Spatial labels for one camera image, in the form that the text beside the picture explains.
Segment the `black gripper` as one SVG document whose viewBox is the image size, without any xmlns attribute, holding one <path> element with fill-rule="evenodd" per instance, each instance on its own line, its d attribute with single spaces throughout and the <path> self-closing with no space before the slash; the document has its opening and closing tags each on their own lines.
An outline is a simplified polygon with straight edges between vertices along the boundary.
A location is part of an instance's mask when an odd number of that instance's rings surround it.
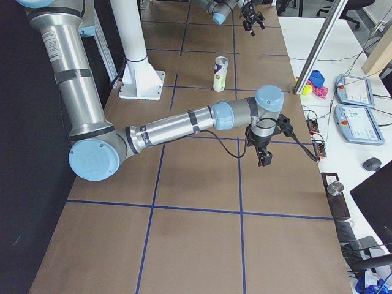
<svg viewBox="0 0 392 294">
<path fill-rule="evenodd" d="M 261 29 L 265 29 L 264 24 L 264 16 L 261 12 L 255 13 L 254 3 L 252 1 L 244 1 L 240 8 L 241 16 L 244 17 L 243 27 L 244 30 L 249 32 L 251 36 L 255 36 L 255 32 L 253 30 L 254 22 L 260 25 Z"/>
<path fill-rule="evenodd" d="M 254 133 L 250 133 L 249 135 L 249 146 L 254 146 L 257 150 L 259 167 L 265 167 L 272 161 L 273 155 L 270 151 L 267 150 L 267 146 L 270 143 L 272 137 L 272 135 L 261 137 Z"/>
</svg>

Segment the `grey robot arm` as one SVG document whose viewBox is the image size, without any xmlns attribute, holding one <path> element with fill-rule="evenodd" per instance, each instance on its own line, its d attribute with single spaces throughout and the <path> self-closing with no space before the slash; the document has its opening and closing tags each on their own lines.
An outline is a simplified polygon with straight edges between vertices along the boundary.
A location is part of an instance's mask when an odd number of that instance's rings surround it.
<svg viewBox="0 0 392 294">
<path fill-rule="evenodd" d="M 212 16 L 213 21 L 217 25 L 222 25 L 227 17 L 232 13 L 232 10 L 238 6 L 240 10 L 239 17 L 243 17 L 242 21 L 244 30 L 249 32 L 251 36 L 255 36 L 253 26 L 257 23 L 261 30 L 265 29 L 264 16 L 261 12 L 255 11 L 255 6 L 261 4 L 263 1 L 236 1 L 236 0 L 223 0 L 223 1 L 210 1 L 210 0 L 196 0 L 190 1 L 203 9 Z"/>
<path fill-rule="evenodd" d="M 113 176 L 128 158 L 144 149 L 200 133 L 246 128 L 245 145 L 256 150 L 261 166 L 270 164 L 267 146 L 282 132 L 284 94 L 265 85 L 254 96 L 222 100 L 157 121 L 133 126 L 105 116 L 94 74 L 81 39 L 94 19 L 93 1 L 22 1 L 30 25 L 39 31 L 71 122 L 68 155 L 73 172 L 88 181 Z"/>
</svg>

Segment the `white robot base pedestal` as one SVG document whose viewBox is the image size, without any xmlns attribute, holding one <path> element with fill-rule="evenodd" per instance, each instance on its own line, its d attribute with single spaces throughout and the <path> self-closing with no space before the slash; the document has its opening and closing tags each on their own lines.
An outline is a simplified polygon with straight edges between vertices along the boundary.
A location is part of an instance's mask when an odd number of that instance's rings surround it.
<svg viewBox="0 0 392 294">
<path fill-rule="evenodd" d="M 148 61 L 136 0 L 110 2 L 126 57 L 119 96 L 123 99 L 159 100 L 165 72 Z"/>
</svg>

